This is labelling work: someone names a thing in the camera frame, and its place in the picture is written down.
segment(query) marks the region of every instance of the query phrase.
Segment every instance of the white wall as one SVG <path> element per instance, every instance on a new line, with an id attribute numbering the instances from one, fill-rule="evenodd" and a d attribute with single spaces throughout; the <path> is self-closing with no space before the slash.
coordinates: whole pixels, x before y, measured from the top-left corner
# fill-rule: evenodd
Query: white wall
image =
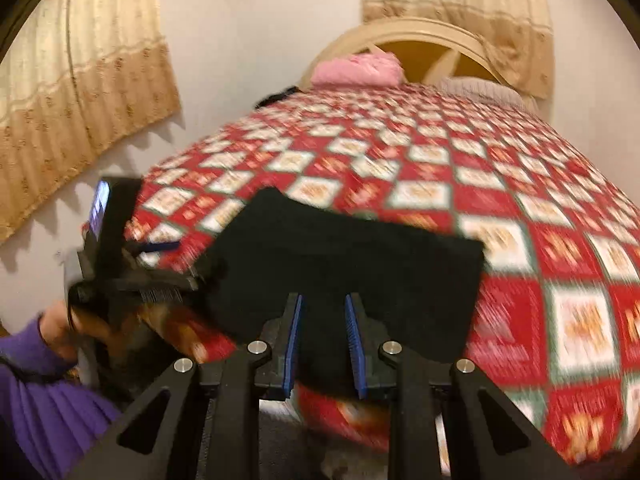
<path id="1" fill-rule="evenodd" d="M 640 204 L 640 50 L 606 0 L 549 0 L 552 126 Z"/>
<path id="2" fill-rule="evenodd" d="M 0 319 L 11 331 L 61 298 L 56 253 L 79 226 L 103 172 L 144 173 L 262 96 L 294 84 L 314 56 L 359 22 L 358 0 L 160 0 L 183 114 L 124 141 L 0 246 Z M 556 35 L 551 122 L 640 203 L 640 52 L 606 0 L 549 0 Z"/>
<path id="3" fill-rule="evenodd" d="M 0 320 L 19 330 L 63 297 L 57 253 L 81 245 L 102 173 L 145 173 L 161 159 L 295 84 L 318 52 L 359 22 L 359 0 L 160 0 L 182 115 L 105 153 L 0 246 Z"/>

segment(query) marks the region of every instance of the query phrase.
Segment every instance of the small screen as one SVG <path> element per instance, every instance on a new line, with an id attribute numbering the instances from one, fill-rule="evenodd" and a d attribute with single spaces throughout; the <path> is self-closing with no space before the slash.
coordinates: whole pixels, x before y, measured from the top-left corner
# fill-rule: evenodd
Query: small screen
<path id="1" fill-rule="evenodd" d="M 109 184 L 103 180 L 100 181 L 95 190 L 94 203 L 91 206 L 91 214 L 89 215 L 89 226 L 96 238 L 100 236 L 102 218 L 104 217 L 104 210 L 107 208 L 107 200 L 109 200 L 109 191 Z"/>

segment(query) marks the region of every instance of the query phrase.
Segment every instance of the black towel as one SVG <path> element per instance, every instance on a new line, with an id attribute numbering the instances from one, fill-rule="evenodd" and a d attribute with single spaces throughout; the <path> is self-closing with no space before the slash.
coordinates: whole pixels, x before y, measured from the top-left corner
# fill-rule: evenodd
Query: black towel
<path id="1" fill-rule="evenodd" d="M 425 357 L 462 353 L 484 256 L 475 240 L 375 222 L 260 190 L 206 251 L 226 275 L 207 297 L 212 321 L 241 343 L 279 317 L 287 295 L 304 296 L 297 378 L 355 396 L 344 298 L 359 292 L 367 315 Z"/>

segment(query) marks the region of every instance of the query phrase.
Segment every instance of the black strap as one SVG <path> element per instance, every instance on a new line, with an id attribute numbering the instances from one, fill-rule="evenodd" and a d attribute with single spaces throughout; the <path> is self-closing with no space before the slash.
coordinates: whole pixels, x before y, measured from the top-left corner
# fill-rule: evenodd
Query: black strap
<path id="1" fill-rule="evenodd" d="M 2 352 L 0 352 L 0 365 L 5 365 L 9 368 L 15 378 L 23 383 L 53 384 L 62 379 L 60 375 L 45 375 L 32 370 L 24 370 L 12 362 L 6 355 L 2 354 Z"/>

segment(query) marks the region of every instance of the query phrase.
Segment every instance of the pink pillow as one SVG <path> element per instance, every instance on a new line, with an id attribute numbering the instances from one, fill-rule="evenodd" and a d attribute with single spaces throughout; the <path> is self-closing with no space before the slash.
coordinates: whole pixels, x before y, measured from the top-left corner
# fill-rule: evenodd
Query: pink pillow
<path id="1" fill-rule="evenodd" d="M 311 76 L 313 86 L 398 86 L 403 81 L 398 58 L 382 50 L 321 61 Z"/>

